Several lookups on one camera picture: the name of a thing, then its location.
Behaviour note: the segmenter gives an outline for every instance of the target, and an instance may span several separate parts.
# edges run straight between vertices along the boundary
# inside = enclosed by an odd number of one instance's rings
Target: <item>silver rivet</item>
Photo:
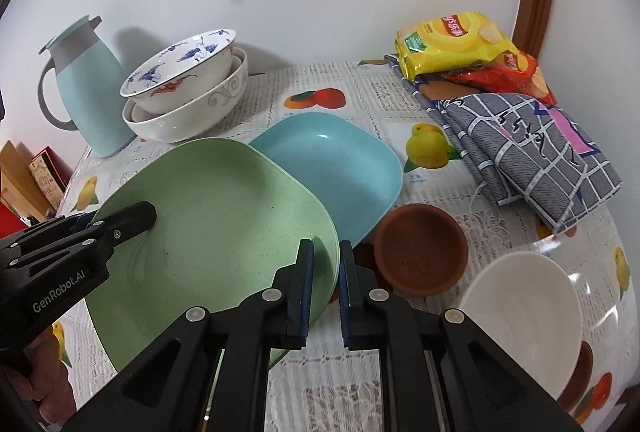
[[[452,324],[462,324],[462,322],[465,321],[465,314],[459,309],[447,309],[444,312],[444,317],[447,319],[447,322],[451,322]]]
[[[198,322],[204,318],[206,312],[201,307],[192,307],[187,310],[187,313],[184,316],[187,317],[189,322]]]
[[[386,289],[377,287],[369,291],[369,298],[375,302],[384,302],[389,298],[389,292]]]
[[[280,300],[280,297],[282,297],[282,291],[276,287],[270,287],[262,292],[262,298],[267,302],[275,302],[276,300]]]

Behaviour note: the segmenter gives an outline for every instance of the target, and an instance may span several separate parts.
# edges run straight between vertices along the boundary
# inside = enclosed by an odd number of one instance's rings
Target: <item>white bowl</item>
[[[122,118],[131,130],[142,138],[164,143],[193,138],[212,128],[236,107],[249,80],[248,66],[244,50],[234,48],[231,74],[211,91],[170,113],[148,120],[145,120],[144,111],[140,111],[139,106],[129,99],[122,110]],[[134,109],[136,119],[143,121],[133,121]]]
[[[560,266],[539,253],[508,253],[473,280],[460,309],[559,398],[582,340],[578,296]]]
[[[157,115],[183,106],[227,77],[235,38],[233,30],[215,30],[172,44],[138,66],[120,94]]]

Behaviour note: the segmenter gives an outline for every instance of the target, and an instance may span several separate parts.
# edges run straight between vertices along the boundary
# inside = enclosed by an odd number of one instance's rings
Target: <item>lace pattern tablecloth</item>
[[[405,145],[416,123],[431,122],[387,66],[339,62],[295,66],[253,76],[245,98],[222,123],[203,136],[249,142],[261,132],[298,110],[284,100],[307,90],[338,88],[345,107],[328,111],[355,123],[393,148],[402,163]],[[60,213],[73,212],[79,191],[97,177],[96,195],[103,202],[145,165],[173,148],[136,138],[109,159],[87,152],[74,172]],[[497,209],[476,192],[462,161],[440,169],[417,168],[404,175],[396,206],[427,202],[456,218],[469,242],[469,262],[460,281],[433,297],[407,297],[421,309],[439,313],[455,306],[471,280],[497,257],[512,250],[535,250],[555,260],[570,275],[580,298],[583,339],[593,350],[594,367],[589,387],[605,373],[613,384],[606,404],[594,410],[583,426],[595,430],[631,381],[638,367],[638,316],[633,285],[620,297],[614,254],[622,244],[606,207],[578,225],[572,237],[544,237],[543,230],[524,203]],[[86,210],[94,210],[90,205]],[[265,430],[367,431],[382,430],[382,400],[375,351],[350,352],[342,346],[338,304],[331,304],[310,330],[303,351],[290,352],[271,369]],[[71,379],[80,405],[93,396],[115,371],[102,349],[84,301],[61,319],[71,359]]]

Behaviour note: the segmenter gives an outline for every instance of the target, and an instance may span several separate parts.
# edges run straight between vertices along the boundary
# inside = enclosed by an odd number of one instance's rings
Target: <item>human hand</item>
[[[40,415],[45,421],[63,425],[76,412],[76,400],[52,328],[40,334],[28,349],[33,349],[33,370],[28,379],[12,368],[0,367],[22,399],[40,402]]]

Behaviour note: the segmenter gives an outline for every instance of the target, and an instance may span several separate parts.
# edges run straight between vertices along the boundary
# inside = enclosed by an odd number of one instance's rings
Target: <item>stacked bowl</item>
[[[125,80],[122,118],[138,136],[174,143],[193,138],[226,117],[248,82],[246,53],[236,32],[214,30],[172,44]]]

